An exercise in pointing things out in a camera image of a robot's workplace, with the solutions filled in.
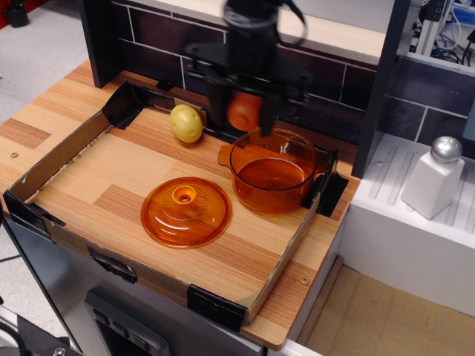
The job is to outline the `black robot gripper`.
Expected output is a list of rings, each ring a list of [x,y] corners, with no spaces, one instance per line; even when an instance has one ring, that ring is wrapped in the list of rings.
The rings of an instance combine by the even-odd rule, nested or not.
[[[228,25],[224,43],[190,43],[184,48],[192,58],[190,76],[205,83],[212,118],[220,127],[229,126],[227,111],[234,91],[263,97],[259,127],[261,136],[268,136],[287,102],[302,105],[308,100],[312,76],[278,48],[302,43],[307,26],[297,41],[285,42],[276,14],[226,14],[224,19]]]

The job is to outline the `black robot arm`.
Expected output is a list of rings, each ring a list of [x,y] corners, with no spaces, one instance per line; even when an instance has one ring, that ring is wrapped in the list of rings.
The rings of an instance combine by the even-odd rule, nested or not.
[[[235,92],[262,98],[258,124],[263,136],[270,135],[285,104],[308,102],[312,75],[278,49],[279,45],[297,47],[305,39],[285,42],[281,38],[278,12],[282,6],[304,19],[293,1],[227,1],[223,6],[226,41],[186,46],[192,59],[189,75],[206,86],[212,119],[219,126],[231,123],[227,110]]]

